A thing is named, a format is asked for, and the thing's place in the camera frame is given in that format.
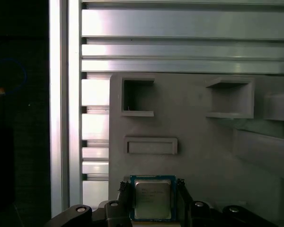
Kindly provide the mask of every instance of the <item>gray plastic panel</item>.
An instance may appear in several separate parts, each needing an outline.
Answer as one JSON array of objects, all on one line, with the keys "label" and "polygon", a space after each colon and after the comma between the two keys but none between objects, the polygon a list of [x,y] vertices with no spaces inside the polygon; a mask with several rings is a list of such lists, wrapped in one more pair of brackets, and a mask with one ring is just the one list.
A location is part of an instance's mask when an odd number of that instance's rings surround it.
[{"label": "gray plastic panel", "polygon": [[252,78],[220,77],[207,82],[212,109],[207,117],[253,118],[255,86]]},{"label": "gray plastic panel", "polygon": [[264,118],[284,121],[284,93],[267,94],[265,96]]},{"label": "gray plastic panel", "polygon": [[176,138],[125,137],[124,151],[130,154],[176,155],[178,140]]},{"label": "gray plastic panel", "polygon": [[284,139],[234,130],[233,153],[284,177]]},{"label": "gray plastic panel", "polygon": [[[152,118],[129,118],[120,113],[122,77],[154,77],[141,102]],[[233,130],[205,114],[212,107],[206,82],[221,75],[117,73],[110,80],[109,199],[115,199],[128,175],[176,175],[196,200],[245,201],[247,208],[268,220],[284,212],[284,187],[279,175],[232,154]],[[255,114],[263,117],[269,91],[284,90],[284,77],[240,76],[255,80]],[[124,152],[125,137],[173,137],[177,155],[132,155]]]}]

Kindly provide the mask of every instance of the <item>black background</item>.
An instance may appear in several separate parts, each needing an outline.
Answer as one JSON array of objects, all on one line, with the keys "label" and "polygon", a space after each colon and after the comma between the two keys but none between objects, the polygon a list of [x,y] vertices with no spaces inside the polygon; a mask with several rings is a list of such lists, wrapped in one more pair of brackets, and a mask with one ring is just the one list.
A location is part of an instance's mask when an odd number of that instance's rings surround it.
[{"label": "black background", "polygon": [[[4,111],[14,131],[15,156],[15,171],[3,176],[15,176],[15,201],[0,207],[0,226],[38,227],[51,218],[48,21],[47,0],[0,1],[0,59],[16,59],[27,71],[26,84],[0,98],[0,116]],[[19,66],[0,64],[0,87],[10,91],[22,80]]]}]

